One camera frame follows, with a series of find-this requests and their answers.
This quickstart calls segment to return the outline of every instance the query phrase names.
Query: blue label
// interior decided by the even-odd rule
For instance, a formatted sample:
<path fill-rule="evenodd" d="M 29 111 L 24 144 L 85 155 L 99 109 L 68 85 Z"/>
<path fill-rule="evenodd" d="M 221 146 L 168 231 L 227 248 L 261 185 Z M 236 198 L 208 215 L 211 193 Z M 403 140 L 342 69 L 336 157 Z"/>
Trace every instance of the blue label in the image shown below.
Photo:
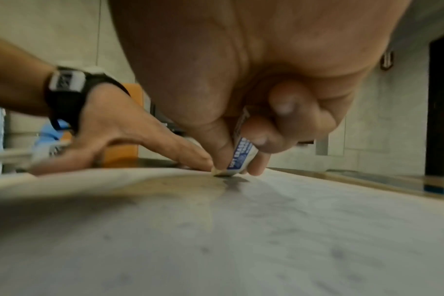
<path fill-rule="evenodd" d="M 241 138 L 238 142 L 237 149 L 233 154 L 232 162 L 228 166 L 227 170 L 239 170 L 243 166 L 248 153 L 253 147 L 253 144 L 245 138 Z"/>

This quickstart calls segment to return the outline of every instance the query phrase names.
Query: watch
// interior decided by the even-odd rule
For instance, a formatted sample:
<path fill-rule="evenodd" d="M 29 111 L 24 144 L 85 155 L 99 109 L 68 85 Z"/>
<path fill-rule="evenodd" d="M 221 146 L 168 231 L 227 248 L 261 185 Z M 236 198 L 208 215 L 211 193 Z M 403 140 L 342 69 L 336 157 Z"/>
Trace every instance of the watch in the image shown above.
<path fill-rule="evenodd" d="M 50 121 L 53 128 L 59 130 L 79 131 L 79 119 L 87 95 L 97 85 L 110 83 L 127 95 L 126 88 L 106 74 L 90 74 L 81 70 L 58 67 L 46 83 L 45 101 L 51 110 Z M 69 128 L 61 128 L 58 120 L 64 120 Z"/>

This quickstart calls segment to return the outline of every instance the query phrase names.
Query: forearm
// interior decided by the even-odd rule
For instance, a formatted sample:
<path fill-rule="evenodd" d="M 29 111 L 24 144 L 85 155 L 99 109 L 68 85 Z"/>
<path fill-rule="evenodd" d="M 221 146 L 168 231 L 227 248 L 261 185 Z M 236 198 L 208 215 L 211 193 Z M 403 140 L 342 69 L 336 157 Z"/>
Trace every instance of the forearm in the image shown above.
<path fill-rule="evenodd" d="M 54 70 L 53 65 L 0 39 L 0 107 L 48 116 L 43 93 L 45 82 Z"/>

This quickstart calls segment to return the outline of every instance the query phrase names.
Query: fingernail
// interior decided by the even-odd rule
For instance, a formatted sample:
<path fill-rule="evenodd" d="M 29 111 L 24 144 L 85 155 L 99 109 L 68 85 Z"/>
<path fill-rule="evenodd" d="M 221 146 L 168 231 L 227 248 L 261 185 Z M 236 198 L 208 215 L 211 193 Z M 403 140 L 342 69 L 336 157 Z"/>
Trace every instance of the fingernail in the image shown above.
<path fill-rule="evenodd" d="M 273 106 L 274 112 L 277 113 L 277 115 L 281 115 L 281 116 L 286 116 L 291 114 L 292 112 L 294 112 L 294 103 L 292 102 L 287 102 L 284 104 L 279 104 L 279 105 L 275 105 Z"/>
<path fill-rule="evenodd" d="M 257 139 L 251 140 L 251 142 L 255 146 L 263 146 L 264 144 L 266 144 L 267 138 L 257 138 Z"/>

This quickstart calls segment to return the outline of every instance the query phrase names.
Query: soft eraser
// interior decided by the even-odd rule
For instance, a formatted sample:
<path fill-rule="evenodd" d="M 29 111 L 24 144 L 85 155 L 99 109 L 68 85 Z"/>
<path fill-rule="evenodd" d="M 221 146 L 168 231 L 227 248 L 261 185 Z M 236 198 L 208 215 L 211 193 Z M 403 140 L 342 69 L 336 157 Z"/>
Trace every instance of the soft eraser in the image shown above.
<path fill-rule="evenodd" d="M 248 139 L 240 136 L 240 130 L 243 123 L 250 118 L 250 114 L 246 107 L 243 108 L 243 113 L 238 119 L 237 125 L 233 132 L 233 142 L 235 143 L 235 152 L 232 157 L 230 165 L 225 170 L 218 170 L 212 168 L 212 175 L 217 177 L 230 177 L 240 173 L 248 167 L 249 163 L 255 158 L 258 149 Z"/>

